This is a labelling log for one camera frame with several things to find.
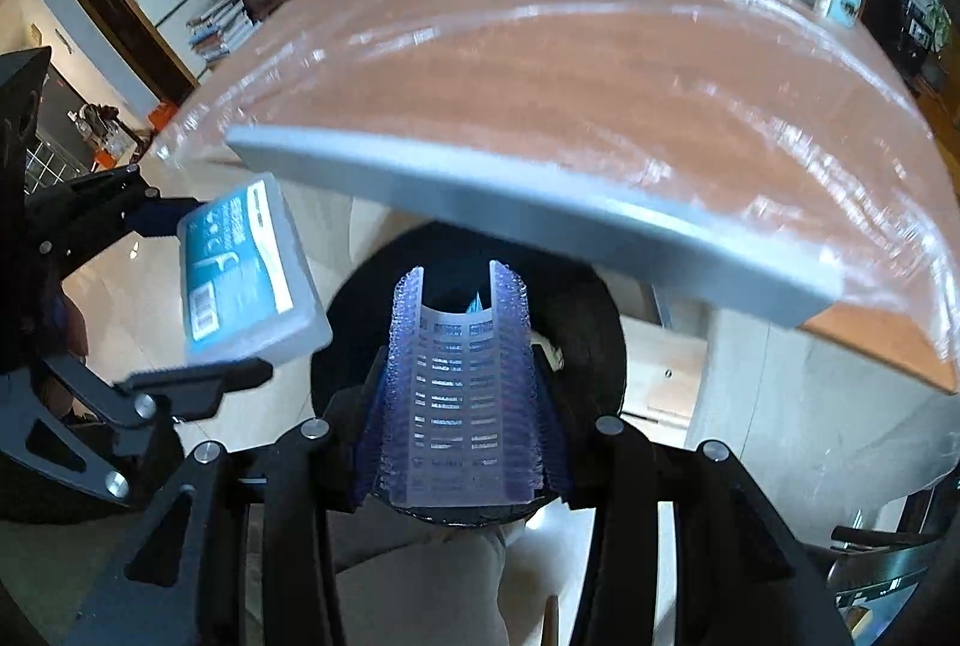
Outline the clear plastic floss box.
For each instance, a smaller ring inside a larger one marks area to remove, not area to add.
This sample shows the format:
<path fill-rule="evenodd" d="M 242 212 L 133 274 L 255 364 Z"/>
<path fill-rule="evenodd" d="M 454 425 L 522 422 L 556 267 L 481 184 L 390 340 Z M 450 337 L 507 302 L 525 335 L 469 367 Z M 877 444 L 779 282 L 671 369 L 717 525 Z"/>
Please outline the clear plastic floss box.
<path fill-rule="evenodd" d="M 334 338 L 280 183 L 260 173 L 178 225 L 185 359 L 309 357 Z"/>

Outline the black trash bin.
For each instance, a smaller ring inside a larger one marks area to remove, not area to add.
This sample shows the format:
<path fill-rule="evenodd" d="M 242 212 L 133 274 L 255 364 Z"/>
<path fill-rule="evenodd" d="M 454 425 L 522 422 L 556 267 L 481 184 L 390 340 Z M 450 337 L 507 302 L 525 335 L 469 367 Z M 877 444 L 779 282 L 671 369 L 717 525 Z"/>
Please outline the black trash bin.
<path fill-rule="evenodd" d="M 427 223 L 377 249 L 335 293 L 329 308 L 334 338 L 311 360 L 316 415 L 324 415 L 335 392 L 363 382 L 374 357 L 387 361 L 394 290 L 410 270 L 425 270 L 423 303 L 444 313 L 467 313 L 490 306 L 490 261 L 506 264 L 526 286 L 534 355 L 545 353 L 565 386 L 589 397 L 599 414 L 617 412 L 626 386 L 625 337 L 617 306 L 592 267 L 457 226 Z M 359 492 L 359 504 L 375 498 L 422 521 L 480 527 L 527 518 L 560 496 L 548 487 L 544 465 L 544 485 L 534 501 L 521 506 L 407 509 L 389 503 L 377 487 L 384 373 L 386 366 L 363 435 L 376 469 Z"/>

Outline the stack of books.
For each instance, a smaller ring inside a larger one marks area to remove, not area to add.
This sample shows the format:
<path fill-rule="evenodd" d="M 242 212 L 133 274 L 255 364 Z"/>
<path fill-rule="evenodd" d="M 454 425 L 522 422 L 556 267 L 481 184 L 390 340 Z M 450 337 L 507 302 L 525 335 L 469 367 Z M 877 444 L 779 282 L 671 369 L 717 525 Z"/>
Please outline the stack of books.
<path fill-rule="evenodd" d="M 235 52 L 259 28 L 240 0 L 219 0 L 185 26 L 190 51 L 207 64 Z"/>

